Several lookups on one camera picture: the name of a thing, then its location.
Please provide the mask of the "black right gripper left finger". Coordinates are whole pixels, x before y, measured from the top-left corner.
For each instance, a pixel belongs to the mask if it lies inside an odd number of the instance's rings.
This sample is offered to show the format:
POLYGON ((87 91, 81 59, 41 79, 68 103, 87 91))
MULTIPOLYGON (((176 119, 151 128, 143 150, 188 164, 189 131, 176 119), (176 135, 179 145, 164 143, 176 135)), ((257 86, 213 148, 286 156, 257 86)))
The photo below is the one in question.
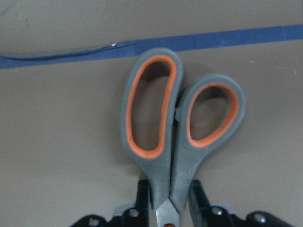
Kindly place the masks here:
POLYGON ((139 180, 134 203, 118 206, 110 220, 96 214, 86 215, 72 227, 155 227, 150 203, 150 187, 147 180, 139 180))

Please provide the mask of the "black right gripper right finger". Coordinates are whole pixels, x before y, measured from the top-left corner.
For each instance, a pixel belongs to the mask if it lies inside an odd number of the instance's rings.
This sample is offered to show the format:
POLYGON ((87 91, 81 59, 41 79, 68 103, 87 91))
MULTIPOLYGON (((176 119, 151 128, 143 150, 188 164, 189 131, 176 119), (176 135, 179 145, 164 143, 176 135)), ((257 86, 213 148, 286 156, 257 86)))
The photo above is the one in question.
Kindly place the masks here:
POLYGON ((291 224, 265 211, 249 213, 245 219, 239 218, 232 209, 211 204, 199 180, 190 185, 189 211, 195 227, 290 227, 291 224))

